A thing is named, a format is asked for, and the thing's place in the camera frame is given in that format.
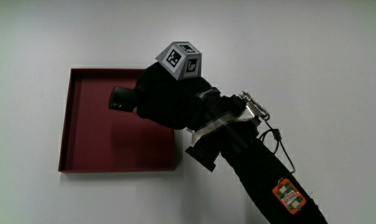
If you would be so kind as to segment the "person's right hand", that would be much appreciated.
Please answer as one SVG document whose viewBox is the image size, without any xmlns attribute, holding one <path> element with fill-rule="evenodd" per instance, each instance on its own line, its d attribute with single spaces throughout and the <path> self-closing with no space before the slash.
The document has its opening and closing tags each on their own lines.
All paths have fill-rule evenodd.
<svg viewBox="0 0 376 224">
<path fill-rule="evenodd" d="M 172 42 L 140 75 L 135 112 L 172 129 L 198 129 L 220 91 L 201 77 L 202 53 L 190 42 Z"/>
</svg>

